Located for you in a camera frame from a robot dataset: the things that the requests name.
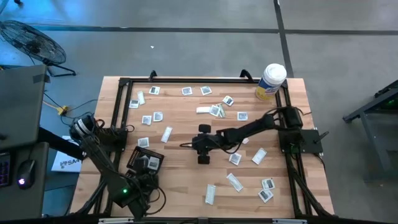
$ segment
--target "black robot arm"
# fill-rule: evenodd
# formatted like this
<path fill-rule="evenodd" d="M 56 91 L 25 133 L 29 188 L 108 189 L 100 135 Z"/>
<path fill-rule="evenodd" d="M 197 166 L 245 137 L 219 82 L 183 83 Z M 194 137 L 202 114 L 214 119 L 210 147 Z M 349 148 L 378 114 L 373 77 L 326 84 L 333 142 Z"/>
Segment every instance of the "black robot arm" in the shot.
<path fill-rule="evenodd" d="M 192 148 L 198 153 L 199 164 L 209 164 L 210 157 L 208 152 L 213 149 L 221 149 L 229 154 L 235 153 L 244 138 L 260 133 L 262 131 L 276 129 L 276 130 L 298 130 L 303 126 L 299 109 L 293 106 L 286 106 L 270 110 L 264 114 L 260 119 L 257 119 L 240 128 L 226 128 L 217 130 L 216 134 L 208 134 L 211 132 L 210 125 L 199 125 L 199 132 L 197 136 L 192 139 Z M 275 124 L 274 116 L 278 112 L 284 115 L 287 128 L 283 128 Z M 187 144 L 182 144 L 182 147 L 191 147 Z M 233 147 L 238 146 L 235 151 L 228 151 Z"/>

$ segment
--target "scattered paper pieces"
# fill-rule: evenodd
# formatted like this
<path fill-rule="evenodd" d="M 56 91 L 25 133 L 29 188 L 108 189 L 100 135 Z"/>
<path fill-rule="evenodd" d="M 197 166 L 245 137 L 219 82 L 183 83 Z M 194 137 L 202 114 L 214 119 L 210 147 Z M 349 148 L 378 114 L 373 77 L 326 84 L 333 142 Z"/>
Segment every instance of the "scattered paper pieces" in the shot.
<path fill-rule="evenodd" d="M 228 106 L 232 106 L 232 104 L 234 103 L 234 100 L 232 99 L 232 97 L 226 96 L 226 97 L 224 97 L 223 102 Z"/>
<path fill-rule="evenodd" d="M 158 86 L 152 86 L 149 90 L 149 93 L 153 95 L 159 95 L 159 92 L 160 92 L 160 87 Z"/>
<path fill-rule="evenodd" d="M 243 185 L 237 180 L 237 178 L 233 174 L 228 174 L 226 178 L 232 184 L 237 192 L 240 192 L 243 189 Z"/>
<path fill-rule="evenodd" d="M 260 198 L 261 198 L 261 200 L 264 202 L 264 203 L 267 203 L 268 202 L 268 200 L 269 199 L 271 199 L 273 196 L 274 196 L 274 194 L 271 192 L 271 191 L 269 191 L 269 190 L 261 190 L 260 192 L 259 192 L 259 196 L 260 196 Z"/>
<path fill-rule="evenodd" d="M 138 100 L 130 100 L 130 105 L 129 108 L 135 108 L 137 109 L 139 105 L 139 101 Z"/>
<path fill-rule="evenodd" d="M 209 113 L 210 112 L 210 106 L 201 106 L 197 108 L 197 113 Z"/>
<path fill-rule="evenodd" d="M 248 142 L 249 142 L 248 138 L 244 138 L 243 141 L 242 141 L 243 144 L 247 144 Z"/>
<path fill-rule="evenodd" d="M 138 102 L 139 102 L 139 104 L 140 104 L 140 105 L 145 104 L 144 92 L 143 92 L 143 91 L 139 91 L 139 92 L 137 93 L 137 96 L 138 96 Z"/>
<path fill-rule="evenodd" d="M 238 121 L 247 121 L 248 112 L 238 112 Z"/>
<path fill-rule="evenodd" d="M 200 87 L 200 91 L 201 91 L 202 95 L 205 96 L 205 95 L 211 93 L 211 88 L 210 88 L 210 86 L 203 86 L 203 87 Z"/>
<path fill-rule="evenodd" d="M 207 191 L 206 191 L 205 203 L 207 203 L 209 205 L 213 205 L 215 195 L 216 195 L 216 186 L 208 184 Z"/>
<path fill-rule="evenodd" d="M 218 113 L 220 112 L 220 108 L 218 106 L 212 105 L 210 108 L 209 114 L 213 116 L 218 116 Z"/>
<path fill-rule="evenodd" d="M 274 180 L 272 180 L 272 178 L 262 180 L 261 184 L 264 190 L 270 190 L 275 188 Z"/>
<path fill-rule="evenodd" d="M 260 148 L 256 155 L 254 155 L 253 159 L 251 159 L 255 164 L 259 165 L 260 162 L 264 159 L 266 156 L 267 151 L 265 151 L 263 148 Z"/>
<path fill-rule="evenodd" d="M 171 127 L 166 127 L 166 130 L 164 131 L 164 133 L 163 133 L 163 136 L 162 136 L 162 142 L 164 142 L 164 143 L 167 143 L 167 141 L 169 140 L 169 137 L 170 137 L 170 134 L 172 133 L 172 128 Z"/>
<path fill-rule="evenodd" d="M 140 138 L 138 139 L 139 147 L 149 147 L 149 138 Z"/>
<path fill-rule="evenodd" d="M 146 125 L 150 125 L 152 121 L 152 116 L 142 116 L 142 123 Z"/>
<path fill-rule="evenodd" d="M 181 89 L 182 95 L 187 96 L 187 95 L 192 95 L 192 87 L 185 87 Z"/>
<path fill-rule="evenodd" d="M 162 121 L 163 120 L 163 112 L 154 112 L 154 121 Z"/>
<path fill-rule="evenodd" d="M 220 112 L 218 113 L 218 116 L 220 118 L 225 118 L 226 115 L 225 115 L 225 111 L 224 111 L 223 105 L 221 103 L 218 103 L 216 106 L 218 106 L 220 108 Z"/>
<path fill-rule="evenodd" d="M 229 157 L 229 161 L 232 162 L 235 165 L 239 165 L 239 162 L 241 161 L 242 155 L 240 155 L 239 153 L 234 153 L 232 155 L 230 155 Z"/>

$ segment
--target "small white card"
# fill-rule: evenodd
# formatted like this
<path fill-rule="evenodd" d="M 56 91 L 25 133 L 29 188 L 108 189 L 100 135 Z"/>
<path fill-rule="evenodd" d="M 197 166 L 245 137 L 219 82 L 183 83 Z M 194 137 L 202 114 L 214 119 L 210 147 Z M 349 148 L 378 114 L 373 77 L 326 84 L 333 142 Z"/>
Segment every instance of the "small white card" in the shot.
<path fill-rule="evenodd" d="M 220 108 L 218 106 L 212 105 L 210 108 L 209 114 L 213 116 L 218 116 L 218 113 L 220 112 Z"/>
<path fill-rule="evenodd" d="M 163 120 L 163 112 L 154 112 L 154 121 L 162 121 Z"/>
<path fill-rule="evenodd" d="M 156 158 L 154 156 L 151 156 L 148 161 L 148 168 L 157 170 L 157 168 L 159 168 L 159 164 L 160 164 L 160 159 Z"/>
<path fill-rule="evenodd" d="M 158 86 L 152 86 L 149 90 L 149 93 L 154 95 L 159 95 L 159 92 L 160 92 L 160 87 Z"/>
<path fill-rule="evenodd" d="M 255 164 L 259 165 L 260 162 L 264 159 L 266 156 L 267 151 L 265 151 L 263 148 L 260 148 L 256 155 L 254 155 L 253 159 L 251 159 Z"/>
<path fill-rule="evenodd" d="M 187 96 L 187 95 L 192 95 L 192 87 L 185 87 L 181 89 L 182 95 Z"/>
<path fill-rule="evenodd" d="M 270 190 L 275 188 L 274 180 L 272 180 L 272 178 L 262 180 L 261 185 L 264 190 Z"/>
<path fill-rule="evenodd" d="M 145 98 L 144 98 L 144 92 L 143 91 L 139 91 L 137 93 L 137 97 L 138 97 L 138 102 L 140 105 L 145 104 Z"/>
<path fill-rule="evenodd" d="M 139 101 L 138 100 L 130 100 L 130 105 L 129 108 L 135 108 L 137 109 L 139 105 Z"/>
<path fill-rule="evenodd" d="M 237 178 L 233 174 L 228 174 L 226 178 L 229 180 L 232 186 L 234 186 L 237 192 L 240 192 L 243 189 L 243 185 L 237 180 Z"/>
<path fill-rule="evenodd" d="M 234 103 L 234 100 L 232 99 L 232 97 L 226 96 L 226 97 L 224 97 L 223 102 L 228 106 L 232 106 L 232 104 Z"/>
<path fill-rule="evenodd" d="M 242 155 L 240 155 L 239 153 L 234 153 L 232 155 L 230 155 L 229 157 L 229 161 L 232 162 L 235 165 L 239 165 L 239 162 L 241 161 Z"/>
<path fill-rule="evenodd" d="M 197 108 L 197 113 L 209 113 L 210 112 L 210 106 L 202 106 Z"/>
<path fill-rule="evenodd" d="M 149 138 L 138 139 L 138 146 L 139 147 L 149 147 Z"/>
<path fill-rule="evenodd" d="M 242 141 L 243 144 L 247 144 L 248 142 L 249 142 L 248 138 L 244 138 L 243 141 Z"/>
<path fill-rule="evenodd" d="M 202 95 L 205 96 L 205 95 L 211 93 L 211 88 L 210 88 L 210 86 L 200 87 L 200 91 L 201 91 Z"/>
<path fill-rule="evenodd" d="M 142 123 L 146 125 L 150 125 L 152 121 L 152 116 L 142 116 Z"/>
<path fill-rule="evenodd" d="M 238 112 L 238 121 L 247 121 L 248 112 Z"/>
<path fill-rule="evenodd" d="M 209 205 L 213 205 L 215 195 L 216 195 L 216 186 L 208 184 L 207 191 L 206 191 L 205 203 L 207 203 Z"/>
<path fill-rule="evenodd" d="M 260 196 L 260 198 L 261 198 L 261 200 L 264 202 L 264 203 L 267 203 L 268 202 L 268 200 L 269 199 L 271 199 L 273 196 L 274 196 L 274 194 L 271 192 L 271 191 L 269 191 L 269 190 L 261 190 L 260 192 L 259 192 L 259 196 Z"/>
<path fill-rule="evenodd" d="M 167 141 L 169 140 L 169 137 L 172 133 L 172 130 L 173 129 L 171 127 L 169 127 L 169 126 L 166 127 L 166 130 L 164 130 L 164 133 L 162 136 L 162 140 L 161 140 L 162 142 L 167 143 Z"/>

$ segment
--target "cylindrical container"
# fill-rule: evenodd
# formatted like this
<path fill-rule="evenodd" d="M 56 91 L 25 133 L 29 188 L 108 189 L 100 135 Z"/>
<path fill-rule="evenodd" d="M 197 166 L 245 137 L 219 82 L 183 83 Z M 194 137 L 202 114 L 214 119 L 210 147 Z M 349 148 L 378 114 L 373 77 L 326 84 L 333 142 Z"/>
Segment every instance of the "cylindrical container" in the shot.
<path fill-rule="evenodd" d="M 261 100 L 268 100 L 279 90 L 286 79 L 286 69 L 283 65 L 272 63 L 264 70 L 264 74 L 256 89 L 256 96 Z"/>

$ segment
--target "concrete floor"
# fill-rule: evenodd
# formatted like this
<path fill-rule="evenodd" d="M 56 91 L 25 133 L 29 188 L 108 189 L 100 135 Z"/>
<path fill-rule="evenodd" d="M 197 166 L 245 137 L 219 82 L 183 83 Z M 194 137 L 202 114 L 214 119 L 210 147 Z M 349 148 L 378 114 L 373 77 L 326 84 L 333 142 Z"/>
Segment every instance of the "concrete floor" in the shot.
<path fill-rule="evenodd" d="M 279 1 L 286 29 L 398 30 L 394 0 Z M 10 2 L 0 15 L 5 19 L 70 26 L 277 29 L 272 0 L 32 0 L 22 9 Z M 65 49 L 64 66 L 78 72 L 77 77 L 53 78 L 46 86 L 51 97 L 71 107 L 96 98 L 105 75 L 149 75 L 156 70 L 165 76 L 227 77 L 245 68 L 260 77 L 267 64 L 284 64 L 279 34 L 45 33 Z M 323 147 L 336 214 L 398 222 L 398 184 L 363 182 L 371 148 L 361 123 L 341 119 L 397 79 L 398 37 L 288 35 L 287 43 L 294 76 L 305 79 L 314 122 L 320 131 L 330 132 Z M 0 64 L 32 64 L 8 43 L 0 42 L 0 48 Z M 94 109 L 92 103 L 72 115 Z M 46 106 L 41 125 L 60 136 L 68 134 Z M 52 151 L 44 213 L 63 215 L 73 187 L 62 187 L 75 184 L 77 175 L 51 172 L 54 156 Z"/>

